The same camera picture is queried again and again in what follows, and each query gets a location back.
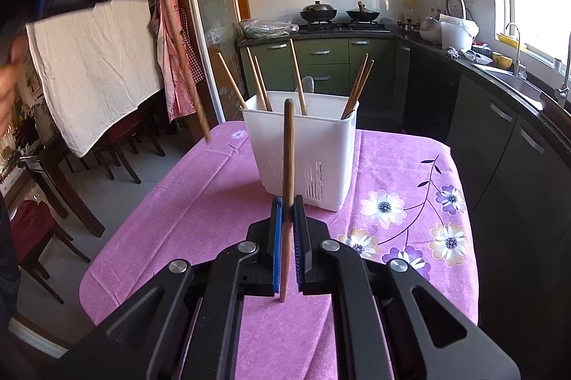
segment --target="purple flower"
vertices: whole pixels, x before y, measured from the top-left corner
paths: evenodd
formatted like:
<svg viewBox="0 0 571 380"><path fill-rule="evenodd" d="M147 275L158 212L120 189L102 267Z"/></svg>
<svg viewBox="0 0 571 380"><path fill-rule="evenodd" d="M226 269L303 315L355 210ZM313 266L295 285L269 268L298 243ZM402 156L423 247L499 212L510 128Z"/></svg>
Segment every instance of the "purple flower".
<svg viewBox="0 0 571 380"><path fill-rule="evenodd" d="M442 211L452 215L456 214L456 211L466 211L466 202L459 189L452 185L443 185L440 190L436 192L436 201L442 203Z"/></svg>
<svg viewBox="0 0 571 380"><path fill-rule="evenodd" d="M409 265L415 269L421 276L426 280L430 280L430 264L423 259L423 252L420 250L415 250L412 246L408 245L404 247L404 251L399 251L398 248L391 248L388 254L384 254L381 260L386 264L391 259L402 259L405 260Z"/></svg>

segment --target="pink tablecloth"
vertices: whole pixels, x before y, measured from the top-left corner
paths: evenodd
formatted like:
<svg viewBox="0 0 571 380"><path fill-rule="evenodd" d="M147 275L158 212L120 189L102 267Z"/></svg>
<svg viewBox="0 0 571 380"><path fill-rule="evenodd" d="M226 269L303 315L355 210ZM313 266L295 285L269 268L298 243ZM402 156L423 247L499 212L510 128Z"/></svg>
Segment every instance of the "pink tablecloth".
<svg viewBox="0 0 571 380"><path fill-rule="evenodd" d="M79 288L82 306L101 322L172 259L214 259L270 208L244 123L219 125L212 142L193 147L93 261ZM472 232L445 145L358 130L343 208L306 206L306 213L363 257L386 262L400 255L477 321ZM236 379L336 378L330 298L296 291L292 271L285 303L247 297Z"/></svg>

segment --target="sink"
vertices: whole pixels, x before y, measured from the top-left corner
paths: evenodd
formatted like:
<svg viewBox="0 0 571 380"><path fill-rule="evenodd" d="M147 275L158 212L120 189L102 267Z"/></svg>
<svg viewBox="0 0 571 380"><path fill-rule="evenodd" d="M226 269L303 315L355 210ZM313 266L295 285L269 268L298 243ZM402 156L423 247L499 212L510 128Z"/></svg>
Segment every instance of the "sink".
<svg viewBox="0 0 571 380"><path fill-rule="evenodd" d="M504 84L519 93L525 100L539 111L543 110L543 103L541 102L541 90L530 84L524 79L514 76L512 73L502 71L496 67L484 66L482 64L474 64L475 67L481 69L487 74L501 80Z"/></svg>

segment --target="white bucket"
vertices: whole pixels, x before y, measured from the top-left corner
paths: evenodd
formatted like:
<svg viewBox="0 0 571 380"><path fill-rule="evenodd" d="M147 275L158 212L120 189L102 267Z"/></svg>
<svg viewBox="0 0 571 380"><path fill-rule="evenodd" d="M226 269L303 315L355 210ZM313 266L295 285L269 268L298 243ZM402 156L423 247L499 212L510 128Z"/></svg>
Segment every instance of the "white bucket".
<svg viewBox="0 0 571 380"><path fill-rule="evenodd" d="M442 50L453 46L459 53L460 50L472 48L472 41L480 31L474 21L446 16L445 14L440 15L440 24L442 28Z"/></svg>
<svg viewBox="0 0 571 380"><path fill-rule="evenodd" d="M273 112L259 111L256 97L242 110L262 184L268 193L283 194L284 103L293 100L295 129L295 186L303 202L339 211L349 191L355 148L357 111L341 120L347 97L306 93L307 116L298 94L269 91Z"/></svg>

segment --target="white fabric curtain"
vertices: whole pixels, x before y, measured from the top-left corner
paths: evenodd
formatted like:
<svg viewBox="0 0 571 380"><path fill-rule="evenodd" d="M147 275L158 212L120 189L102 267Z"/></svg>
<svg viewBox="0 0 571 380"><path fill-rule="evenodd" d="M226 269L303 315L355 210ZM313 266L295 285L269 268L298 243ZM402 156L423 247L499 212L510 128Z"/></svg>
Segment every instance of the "white fabric curtain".
<svg viewBox="0 0 571 380"><path fill-rule="evenodd" d="M28 26L47 105L76 156L162 88L149 19L147 0L112 0Z"/></svg>

